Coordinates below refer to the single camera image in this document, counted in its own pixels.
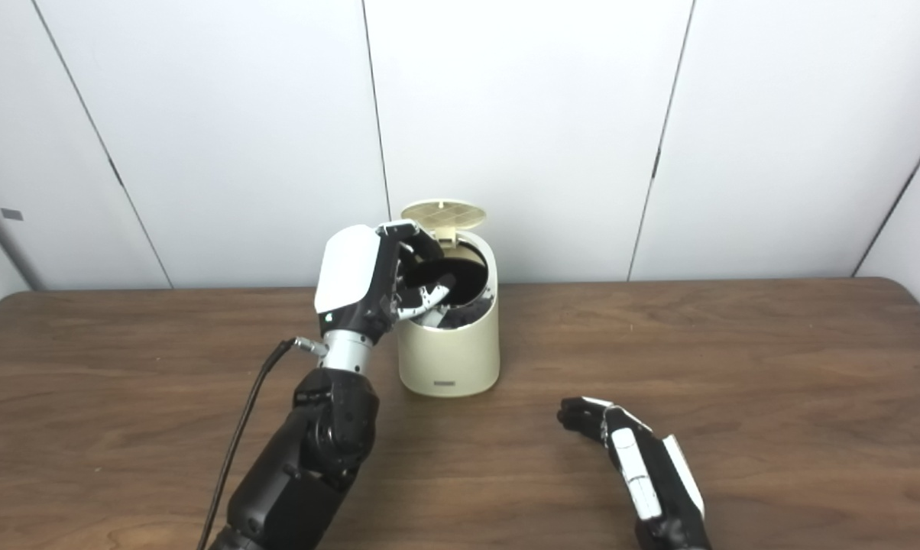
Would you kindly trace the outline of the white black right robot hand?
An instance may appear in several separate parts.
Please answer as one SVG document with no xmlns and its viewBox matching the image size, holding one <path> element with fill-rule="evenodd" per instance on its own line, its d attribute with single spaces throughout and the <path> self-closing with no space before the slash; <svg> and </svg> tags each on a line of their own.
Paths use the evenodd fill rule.
<svg viewBox="0 0 920 550">
<path fill-rule="evenodd" d="M 607 450 L 635 511 L 638 546 L 711 549 L 704 498 L 675 435 L 655 435 L 620 405 L 589 396 L 564 398 L 556 418 Z"/>
</svg>

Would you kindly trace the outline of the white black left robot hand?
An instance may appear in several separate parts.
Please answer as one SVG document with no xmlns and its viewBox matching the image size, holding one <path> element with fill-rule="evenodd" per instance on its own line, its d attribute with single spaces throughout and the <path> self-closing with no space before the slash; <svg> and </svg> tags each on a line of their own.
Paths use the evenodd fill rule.
<svg viewBox="0 0 920 550">
<path fill-rule="evenodd" d="M 314 299 L 321 335 L 345 331 L 377 344 L 397 322 L 445 302 L 456 275 L 407 286 L 400 274 L 401 268 L 444 256 L 436 238 L 412 219 L 374 228 L 358 224 L 335 233 L 325 244 Z"/>
</svg>

